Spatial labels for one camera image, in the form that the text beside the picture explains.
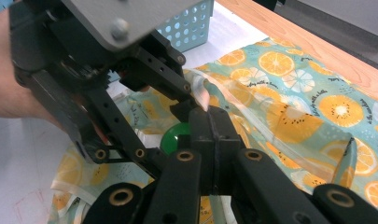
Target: blue plastic basket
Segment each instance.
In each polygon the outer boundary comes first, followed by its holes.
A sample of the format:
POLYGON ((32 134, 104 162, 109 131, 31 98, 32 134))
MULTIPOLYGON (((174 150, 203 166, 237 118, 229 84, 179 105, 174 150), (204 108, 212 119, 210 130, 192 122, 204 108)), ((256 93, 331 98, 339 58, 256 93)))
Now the blue plastic basket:
POLYGON ((171 41, 172 47, 183 52, 205 43, 214 0, 204 0, 167 20, 157 30, 171 41))

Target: gray metal plate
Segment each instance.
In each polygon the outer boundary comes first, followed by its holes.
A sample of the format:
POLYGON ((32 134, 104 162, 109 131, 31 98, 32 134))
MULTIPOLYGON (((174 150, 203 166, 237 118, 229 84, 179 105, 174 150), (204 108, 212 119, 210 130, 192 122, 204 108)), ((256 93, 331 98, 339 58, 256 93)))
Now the gray metal plate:
POLYGON ((105 48, 126 48, 166 20, 201 0, 62 0, 105 48), (128 22, 124 37, 115 38, 116 20, 128 22))

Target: fabric cloth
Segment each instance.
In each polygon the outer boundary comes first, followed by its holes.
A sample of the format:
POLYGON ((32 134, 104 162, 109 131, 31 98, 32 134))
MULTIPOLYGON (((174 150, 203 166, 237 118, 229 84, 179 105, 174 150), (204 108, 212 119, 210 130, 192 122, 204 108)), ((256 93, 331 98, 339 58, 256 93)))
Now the fabric cloth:
MULTIPOLYGON (((378 100, 349 80, 278 38, 187 70, 185 79, 202 108, 225 109, 245 145, 266 152, 299 189, 336 183, 378 209, 378 100)), ((176 102, 152 89, 115 102, 141 133, 178 123, 169 111, 176 102)), ((87 164, 70 147, 52 183, 49 223, 79 223, 102 190, 121 181, 143 187, 149 179, 132 163, 87 164)), ((207 200, 202 223, 214 221, 207 200)))

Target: green ball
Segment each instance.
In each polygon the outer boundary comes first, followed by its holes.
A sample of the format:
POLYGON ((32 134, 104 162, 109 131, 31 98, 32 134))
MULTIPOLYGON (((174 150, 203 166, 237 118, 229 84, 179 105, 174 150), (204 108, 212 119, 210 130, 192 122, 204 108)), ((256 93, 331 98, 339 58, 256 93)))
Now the green ball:
POLYGON ((171 127, 161 140, 161 150, 167 155, 177 150, 177 140, 180 134, 189 134, 188 123, 178 123, 171 127))

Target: screw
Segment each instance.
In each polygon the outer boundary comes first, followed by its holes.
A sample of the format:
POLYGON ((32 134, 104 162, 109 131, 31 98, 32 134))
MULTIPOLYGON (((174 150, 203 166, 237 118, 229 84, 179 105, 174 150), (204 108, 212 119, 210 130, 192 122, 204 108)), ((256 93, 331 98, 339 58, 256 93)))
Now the screw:
POLYGON ((122 18, 116 18, 112 22, 110 34, 112 34, 113 38, 115 38, 116 40, 120 40, 127 36, 129 28, 130 24, 128 22, 126 22, 122 18))
POLYGON ((185 64, 186 60, 183 56, 177 56, 177 61, 180 63, 180 64, 185 64))

